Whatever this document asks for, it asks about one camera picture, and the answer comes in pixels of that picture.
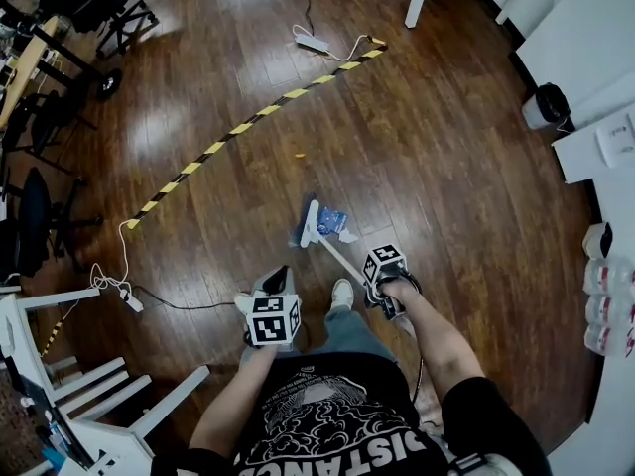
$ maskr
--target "white sneaker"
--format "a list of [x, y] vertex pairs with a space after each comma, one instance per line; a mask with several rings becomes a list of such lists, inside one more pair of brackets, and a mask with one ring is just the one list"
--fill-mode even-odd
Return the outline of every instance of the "white sneaker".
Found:
[[339, 279], [333, 286], [333, 291], [330, 295], [332, 298], [331, 309], [337, 306], [345, 306], [348, 309], [352, 309], [355, 293], [353, 292], [353, 286], [347, 279]]

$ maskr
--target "black chair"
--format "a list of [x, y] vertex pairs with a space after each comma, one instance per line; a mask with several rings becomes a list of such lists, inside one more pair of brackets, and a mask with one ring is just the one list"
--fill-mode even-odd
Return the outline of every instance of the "black chair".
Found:
[[131, 32], [124, 30], [126, 24], [148, 18], [153, 24], [158, 20], [143, 0], [139, 0], [129, 9], [125, 6], [128, 0], [40, 0], [40, 11], [45, 16], [61, 14], [72, 20], [72, 25], [80, 33], [99, 30], [103, 23], [108, 23], [108, 32], [97, 46], [97, 57], [105, 58], [102, 48], [106, 42], [116, 35], [117, 52], [126, 52], [124, 36]]
[[[0, 142], [3, 159], [6, 154], [22, 150], [56, 170], [74, 176], [73, 172], [58, 164], [65, 147], [55, 162], [46, 159], [43, 156], [43, 152], [47, 147], [60, 144], [57, 141], [58, 133], [61, 129], [67, 127], [73, 119], [92, 130], [97, 130], [97, 127], [78, 114], [78, 111], [85, 104], [87, 91], [88, 84], [78, 81], [67, 91], [64, 97], [59, 97], [56, 91], [52, 91], [48, 95], [34, 93], [21, 100], [11, 113], [7, 122], [7, 129]], [[44, 99], [44, 103], [38, 105], [38, 102], [42, 99]], [[20, 137], [27, 130], [27, 125], [32, 115], [35, 115], [31, 125], [32, 143], [31, 145], [18, 146]], [[75, 128], [66, 139], [66, 146], [69, 144], [74, 130]]]
[[36, 168], [29, 171], [19, 195], [17, 221], [9, 217], [0, 222], [0, 250], [3, 251], [0, 271], [5, 276], [19, 273], [33, 277], [42, 268], [43, 262], [49, 259], [47, 243], [51, 230], [56, 231], [53, 255], [61, 258], [68, 253], [77, 272], [87, 271], [87, 267], [81, 265], [75, 256], [73, 231], [81, 227], [99, 226], [103, 218], [97, 216], [89, 220], [70, 220], [77, 189], [83, 185], [83, 180], [76, 179], [66, 204], [51, 205], [49, 190], [42, 175]]

